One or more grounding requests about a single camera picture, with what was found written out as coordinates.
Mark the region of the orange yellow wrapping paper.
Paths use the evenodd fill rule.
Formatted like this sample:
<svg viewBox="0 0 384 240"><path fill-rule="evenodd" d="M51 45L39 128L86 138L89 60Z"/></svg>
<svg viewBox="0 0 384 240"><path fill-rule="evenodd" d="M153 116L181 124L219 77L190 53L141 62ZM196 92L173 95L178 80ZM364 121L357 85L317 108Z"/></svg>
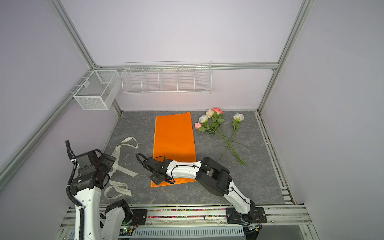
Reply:
<svg viewBox="0 0 384 240"><path fill-rule="evenodd" d="M153 158L160 162L164 159L173 161L166 171L166 177L176 180L177 185L196 181L194 178L181 177L180 170L185 167L176 167L174 163L185 165L197 161L190 112L156 117Z"/></svg>

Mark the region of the small pink fake rose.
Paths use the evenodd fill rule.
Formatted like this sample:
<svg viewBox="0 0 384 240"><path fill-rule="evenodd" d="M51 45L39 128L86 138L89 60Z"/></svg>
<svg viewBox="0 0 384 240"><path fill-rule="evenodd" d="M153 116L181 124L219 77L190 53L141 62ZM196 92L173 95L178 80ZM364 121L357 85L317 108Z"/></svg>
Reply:
<svg viewBox="0 0 384 240"><path fill-rule="evenodd" d="M220 139L223 140L224 143L227 145L228 149L232 148L232 144L230 143L230 141L226 137L226 135L225 135L224 131L222 130L220 124L218 124L218 123L210 124L209 122L195 123L194 127L195 127L196 130L198 130L200 132L206 132L206 133L211 134L211 135L219 136Z"/></svg>

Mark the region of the white fake rose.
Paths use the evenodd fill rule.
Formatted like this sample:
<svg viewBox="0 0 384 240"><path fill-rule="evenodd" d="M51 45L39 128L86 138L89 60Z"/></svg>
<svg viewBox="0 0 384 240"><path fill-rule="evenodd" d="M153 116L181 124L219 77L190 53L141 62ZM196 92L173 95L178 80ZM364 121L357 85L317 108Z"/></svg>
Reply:
<svg viewBox="0 0 384 240"><path fill-rule="evenodd" d="M198 120L198 123L203 123L205 120L207 119L207 117L205 115L203 116L200 116L199 117L199 120Z"/></svg>
<svg viewBox="0 0 384 240"><path fill-rule="evenodd" d="M229 148L232 151L232 153L234 154L236 159L242 165L244 164L244 161L241 159L241 157L238 155L238 153L235 150L235 148L232 146L232 142L234 141L234 137L238 133L238 130L239 130L240 125L243 122L243 120L244 120L244 115L243 114L239 114L239 113L234 114L233 117L232 117L232 126L233 126L233 129L234 129L234 133L232 134L232 136L230 138L225 138L225 142L227 144L227 148Z"/></svg>

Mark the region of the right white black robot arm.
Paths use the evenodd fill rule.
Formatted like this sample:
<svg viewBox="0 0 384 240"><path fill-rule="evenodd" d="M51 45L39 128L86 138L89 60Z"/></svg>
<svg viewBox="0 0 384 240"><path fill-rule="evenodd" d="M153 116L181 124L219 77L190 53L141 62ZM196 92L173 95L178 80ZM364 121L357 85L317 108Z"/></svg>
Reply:
<svg viewBox="0 0 384 240"><path fill-rule="evenodd" d="M151 181L159 186L161 183L174 185L178 179L197 181L209 193L224 197L235 208L235 216L228 216L229 222L249 226L261 222L260 212L255 203L246 197L235 185L230 171L215 160L204 157L203 160L183 163L163 158L147 158L137 154L136 158L144 169L151 172Z"/></svg>

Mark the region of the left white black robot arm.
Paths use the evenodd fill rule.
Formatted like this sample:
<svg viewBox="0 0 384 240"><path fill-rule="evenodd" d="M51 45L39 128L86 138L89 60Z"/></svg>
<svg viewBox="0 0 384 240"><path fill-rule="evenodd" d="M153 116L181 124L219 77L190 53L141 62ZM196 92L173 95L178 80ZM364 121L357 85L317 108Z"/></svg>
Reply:
<svg viewBox="0 0 384 240"><path fill-rule="evenodd" d="M76 207L75 240L117 240L121 226L129 224L134 217L125 200L107 206L105 222L101 226L100 199L105 179L117 160L111 155L95 149L75 155L70 141L66 149L73 169L66 186L68 198Z"/></svg>

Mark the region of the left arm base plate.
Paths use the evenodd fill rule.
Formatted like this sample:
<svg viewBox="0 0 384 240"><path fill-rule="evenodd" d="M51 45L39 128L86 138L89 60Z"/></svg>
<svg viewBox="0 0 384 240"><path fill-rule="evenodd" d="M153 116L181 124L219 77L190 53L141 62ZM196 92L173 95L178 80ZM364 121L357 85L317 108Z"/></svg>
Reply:
<svg viewBox="0 0 384 240"><path fill-rule="evenodd" d="M144 226L147 221L147 209L133 209L132 211L132 218L131 222L129 223L129 226Z"/></svg>

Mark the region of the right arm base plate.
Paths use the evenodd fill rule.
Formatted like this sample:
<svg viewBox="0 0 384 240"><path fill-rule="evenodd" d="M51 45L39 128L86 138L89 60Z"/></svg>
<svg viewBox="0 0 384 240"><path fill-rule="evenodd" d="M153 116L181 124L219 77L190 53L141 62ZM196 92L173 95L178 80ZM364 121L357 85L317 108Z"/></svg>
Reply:
<svg viewBox="0 0 384 240"><path fill-rule="evenodd" d="M226 218L229 224L242 226L267 223L265 210L259 207L251 207L247 214L241 214L235 208L226 208Z"/></svg>

